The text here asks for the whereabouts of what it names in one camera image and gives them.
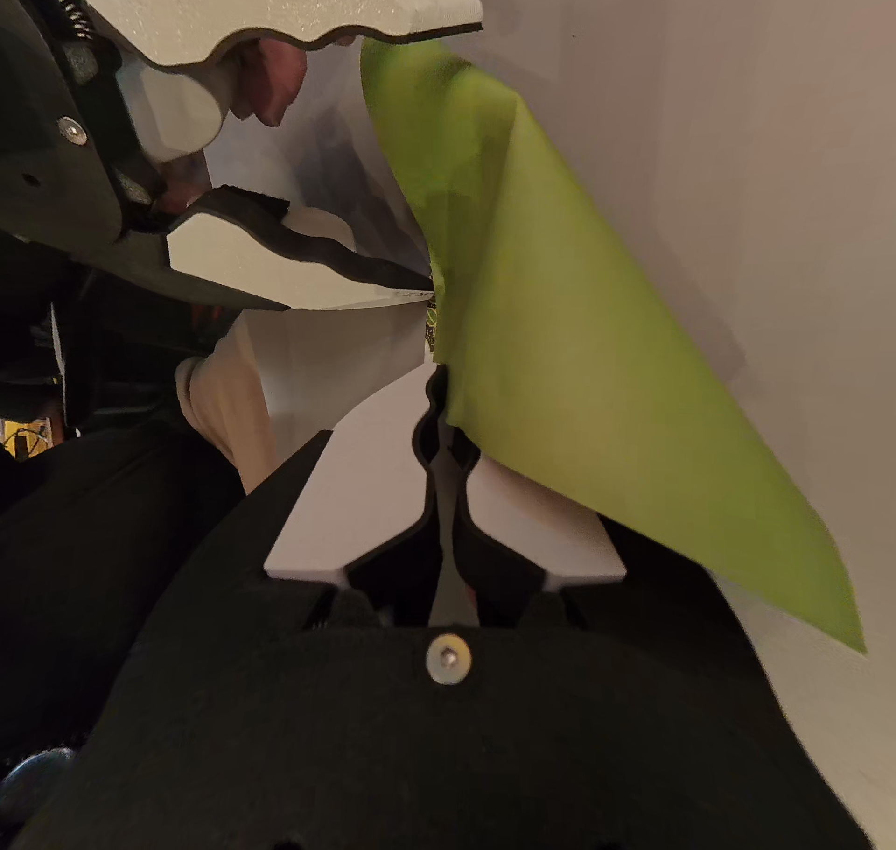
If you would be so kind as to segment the person's left forearm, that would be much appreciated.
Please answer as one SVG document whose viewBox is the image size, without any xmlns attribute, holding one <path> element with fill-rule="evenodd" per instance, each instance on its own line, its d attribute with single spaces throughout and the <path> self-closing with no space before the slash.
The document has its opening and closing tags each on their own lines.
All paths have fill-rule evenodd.
<svg viewBox="0 0 896 850">
<path fill-rule="evenodd" d="M 235 467 L 246 494 L 276 471 L 272 422 L 242 319 L 208 356 L 177 366 L 175 391 L 186 421 Z"/>
</svg>

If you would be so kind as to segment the green origami paper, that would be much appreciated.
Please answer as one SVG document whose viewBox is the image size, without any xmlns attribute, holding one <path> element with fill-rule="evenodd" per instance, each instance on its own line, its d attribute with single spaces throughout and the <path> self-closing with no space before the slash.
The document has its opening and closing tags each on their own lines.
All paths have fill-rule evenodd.
<svg viewBox="0 0 896 850">
<path fill-rule="evenodd" d="M 441 42 L 364 41 L 420 226 L 449 422 L 488 457 L 866 653 L 823 520 L 521 95 Z"/>
</svg>

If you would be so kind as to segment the person's left hand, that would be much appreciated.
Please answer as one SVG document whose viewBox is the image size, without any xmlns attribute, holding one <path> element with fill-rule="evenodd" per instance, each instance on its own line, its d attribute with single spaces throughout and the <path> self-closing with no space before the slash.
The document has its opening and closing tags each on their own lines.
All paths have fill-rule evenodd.
<svg viewBox="0 0 896 850">
<path fill-rule="evenodd" d="M 273 38 L 241 42 L 226 60 L 232 67 L 230 108 L 227 114 L 245 121 L 256 118 L 265 127 L 278 127 L 295 102 L 308 71 L 307 53 Z M 177 216 L 211 189 L 204 148 L 163 164 L 166 186 L 154 209 Z"/>
</svg>

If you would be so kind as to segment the yellow object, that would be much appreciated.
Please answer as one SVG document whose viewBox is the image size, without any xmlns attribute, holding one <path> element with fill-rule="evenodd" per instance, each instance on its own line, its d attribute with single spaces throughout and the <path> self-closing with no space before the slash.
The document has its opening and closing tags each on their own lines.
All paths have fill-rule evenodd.
<svg viewBox="0 0 896 850">
<path fill-rule="evenodd" d="M 2 446 L 15 461 L 22 462 L 52 448 L 50 419 L 31 422 L 1 420 Z"/>
</svg>

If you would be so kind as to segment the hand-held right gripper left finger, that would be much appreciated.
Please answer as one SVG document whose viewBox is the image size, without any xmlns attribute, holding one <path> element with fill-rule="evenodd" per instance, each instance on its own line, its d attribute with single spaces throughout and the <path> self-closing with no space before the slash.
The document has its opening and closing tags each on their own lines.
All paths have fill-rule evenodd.
<svg viewBox="0 0 896 850">
<path fill-rule="evenodd" d="M 267 576 L 355 589 L 393 622 L 429 621 L 442 570 L 431 464 L 446 389 L 446 368 L 424 363 L 322 432 Z"/>
</svg>

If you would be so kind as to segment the person's black trousers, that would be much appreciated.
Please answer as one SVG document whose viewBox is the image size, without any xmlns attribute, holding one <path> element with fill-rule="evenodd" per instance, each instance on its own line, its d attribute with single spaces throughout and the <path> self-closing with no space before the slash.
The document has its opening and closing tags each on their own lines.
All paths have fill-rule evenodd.
<svg viewBox="0 0 896 850">
<path fill-rule="evenodd" d="M 163 421 L 34 458 L 2 451 L 2 773 L 78 747 L 173 576 L 244 497 L 234 466 Z"/>
</svg>

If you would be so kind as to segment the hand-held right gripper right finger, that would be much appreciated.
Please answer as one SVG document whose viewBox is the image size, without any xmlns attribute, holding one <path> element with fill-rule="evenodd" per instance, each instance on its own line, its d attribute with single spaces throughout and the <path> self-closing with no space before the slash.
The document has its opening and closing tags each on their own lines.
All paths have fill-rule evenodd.
<svg viewBox="0 0 896 850">
<path fill-rule="evenodd" d="M 515 625 L 542 594 L 624 580 L 626 566 L 599 516 L 499 464 L 461 430 L 454 563 L 481 625 Z"/>
</svg>

